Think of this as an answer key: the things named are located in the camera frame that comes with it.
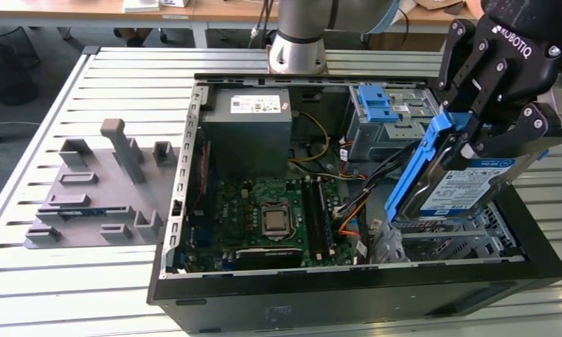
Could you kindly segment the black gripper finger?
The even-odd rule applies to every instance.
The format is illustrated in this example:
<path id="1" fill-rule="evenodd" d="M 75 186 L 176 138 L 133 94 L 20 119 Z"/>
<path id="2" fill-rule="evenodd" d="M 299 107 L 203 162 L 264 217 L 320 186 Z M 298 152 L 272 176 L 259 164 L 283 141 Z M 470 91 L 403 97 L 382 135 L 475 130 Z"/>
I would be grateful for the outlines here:
<path id="1" fill-rule="evenodd" d="M 479 118 L 510 118 L 506 103 L 511 75 L 511 46 L 505 26 L 491 18 L 477 23 L 457 19 L 449 29 L 438 75 L 445 112 L 471 112 Z"/>
<path id="2" fill-rule="evenodd" d="M 561 144 L 560 119 L 546 103 L 529 103 L 509 131 L 477 138 L 461 149 L 466 159 L 517 158 Z"/>

